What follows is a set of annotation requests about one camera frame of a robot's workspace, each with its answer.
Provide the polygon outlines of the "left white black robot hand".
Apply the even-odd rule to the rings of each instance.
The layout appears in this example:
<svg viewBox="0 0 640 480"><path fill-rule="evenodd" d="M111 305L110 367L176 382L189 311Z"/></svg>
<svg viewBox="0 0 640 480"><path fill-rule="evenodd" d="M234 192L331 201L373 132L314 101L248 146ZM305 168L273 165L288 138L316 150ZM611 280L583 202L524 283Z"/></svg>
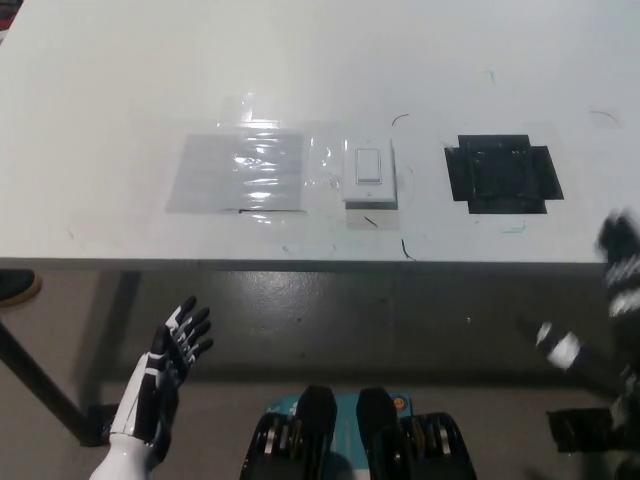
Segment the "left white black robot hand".
<svg viewBox="0 0 640 480"><path fill-rule="evenodd" d="M171 442L179 390L198 359L214 344L210 309L184 300L155 330L119 402L109 436L124 435L159 448Z"/></svg>

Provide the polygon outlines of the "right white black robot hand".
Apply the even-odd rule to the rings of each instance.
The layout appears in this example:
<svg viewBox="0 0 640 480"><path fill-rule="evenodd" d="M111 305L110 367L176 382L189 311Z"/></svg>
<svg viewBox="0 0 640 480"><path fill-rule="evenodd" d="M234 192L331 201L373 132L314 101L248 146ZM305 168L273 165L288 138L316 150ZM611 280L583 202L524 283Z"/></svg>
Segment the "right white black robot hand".
<svg viewBox="0 0 640 480"><path fill-rule="evenodd" d="M639 224L630 211L609 214L598 237L605 259L608 323L617 359L608 359L550 321L517 319L521 335L555 368L616 395L639 397Z"/></svg>

